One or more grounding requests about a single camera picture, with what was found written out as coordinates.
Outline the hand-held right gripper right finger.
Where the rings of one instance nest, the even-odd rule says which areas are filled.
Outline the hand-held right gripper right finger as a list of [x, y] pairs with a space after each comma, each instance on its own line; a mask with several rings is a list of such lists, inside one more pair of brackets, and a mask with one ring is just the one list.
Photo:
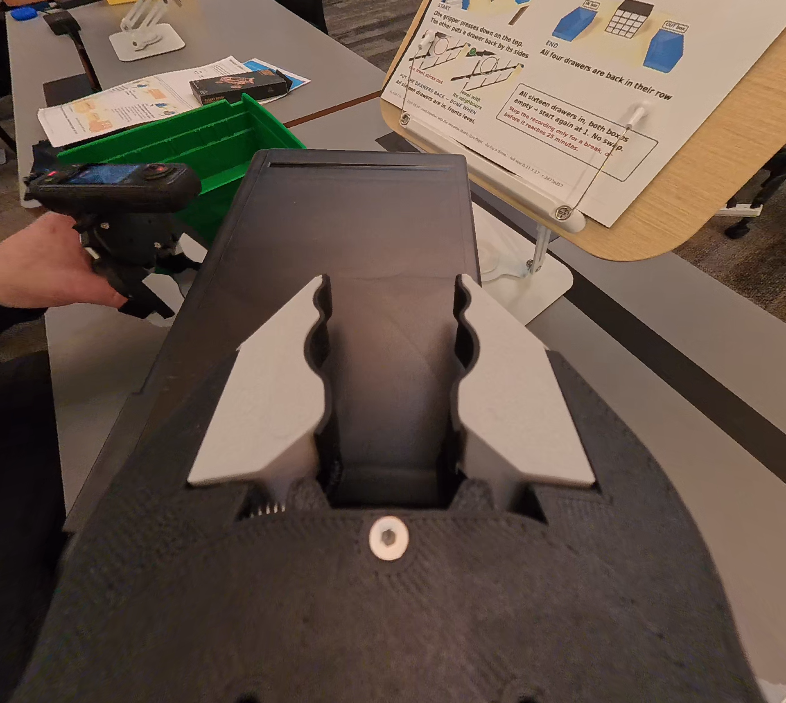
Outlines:
[[454, 318], [454, 473], [498, 510], [516, 510], [533, 484], [593, 488], [545, 345], [468, 275], [455, 279]]

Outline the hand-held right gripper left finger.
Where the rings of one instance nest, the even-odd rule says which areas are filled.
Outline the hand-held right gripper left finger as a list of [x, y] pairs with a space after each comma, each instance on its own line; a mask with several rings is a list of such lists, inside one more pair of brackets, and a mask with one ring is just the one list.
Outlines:
[[315, 276], [238, 347], [190, 485], [252, 482], [274, 501], [300, 478], [334, 487], [331, 316], [330, 278]]

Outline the black drawer cabinet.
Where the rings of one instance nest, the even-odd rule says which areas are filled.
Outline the black drawer cabinet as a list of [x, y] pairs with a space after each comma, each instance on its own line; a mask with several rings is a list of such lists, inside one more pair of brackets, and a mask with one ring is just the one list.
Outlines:
[[262, 323], [331, 281], [325, 370], [345, 507], [436, 508], [457, 376], [454, 284], [479, 277], [467, 169], [418, 152], [268, 150], [253, 158], [141, 391], [127, 400], [65, 522]]

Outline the person's left hand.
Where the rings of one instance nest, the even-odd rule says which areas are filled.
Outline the person's left hand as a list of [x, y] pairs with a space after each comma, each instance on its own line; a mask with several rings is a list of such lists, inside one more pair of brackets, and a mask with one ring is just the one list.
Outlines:
[[47, 212], [1, 243], [1, 305], [41, 309], [91, 304], [120, 309], [127, 299], [93, 271], [75, 220]]

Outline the white board stand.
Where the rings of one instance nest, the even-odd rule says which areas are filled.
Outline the white board stand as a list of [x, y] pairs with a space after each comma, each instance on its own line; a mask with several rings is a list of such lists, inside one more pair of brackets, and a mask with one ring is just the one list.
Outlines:
[[535, 241], [474, 207], [481, 284], [516, 319], [528, 325], [573, 286], [568, 266], [549, 254], [551, 231], [536, 224]]

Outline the printed instruction paper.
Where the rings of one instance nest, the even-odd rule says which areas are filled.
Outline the printed instruction paper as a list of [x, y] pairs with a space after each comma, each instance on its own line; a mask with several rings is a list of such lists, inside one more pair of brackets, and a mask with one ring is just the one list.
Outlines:
[[152, 75], [71, 103], [40, 109], [38, 121], [54, 147], [68, 147], [198, 108], [200, 103], [193, 95], [191, 81], [246, 70], [230, 56], [200, 68]]

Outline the small black box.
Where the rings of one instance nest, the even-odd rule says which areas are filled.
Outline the small black box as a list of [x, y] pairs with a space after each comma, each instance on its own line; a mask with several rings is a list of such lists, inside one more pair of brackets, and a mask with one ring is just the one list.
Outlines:
[[279, 70], [252, 70], [190, 81], [193, 96], [203, 106], [220, 100], [235, 104], [243, 95], [264, 102], [286, 96], [291, 87], [292, 80]]

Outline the white tablet stand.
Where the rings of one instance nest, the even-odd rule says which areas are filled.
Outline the white tablet stand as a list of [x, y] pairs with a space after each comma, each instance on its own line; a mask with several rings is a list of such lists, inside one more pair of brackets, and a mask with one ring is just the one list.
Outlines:
[[123, 17], [120, 31], [109, 41], [122, 62], [176, 52], [185, 48], [184, 40], [171, 24], [162, 21], [170, 5], [182, 0], [137, 0]]

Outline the black hammer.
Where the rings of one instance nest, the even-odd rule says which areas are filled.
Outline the black hammer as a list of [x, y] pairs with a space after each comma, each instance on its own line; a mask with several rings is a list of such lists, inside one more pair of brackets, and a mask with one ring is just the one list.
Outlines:
[[81, 26], [75, 18], [68, 10], [63, 9], [45, 13], [43, 18], [53, 34], [71, 39], [87, 78], [88, 86], [92, 92], [102, 91], [102, 85], [97, 77], [92, 60], [80, 34]]

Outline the blue and white paper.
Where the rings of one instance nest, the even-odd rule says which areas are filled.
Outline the blue and white paper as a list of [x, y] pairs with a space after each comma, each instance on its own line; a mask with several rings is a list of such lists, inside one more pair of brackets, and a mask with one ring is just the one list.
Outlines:
[[309, 79], [299, 76], [298, 74], [294, 74], [289, 70], [284, 70], [276, 66], [273, 66], [272, 64], [265, 63], [261, 60], [256, 60], [256, 59], [247, 60], [243, 63], [243, 65], [248, 70], [252, 70], [252, 71], [270, 70], [283, 75], [289, 82], [290, 92], [300, 89], [300, 87], [308, 85], [310, 83]]

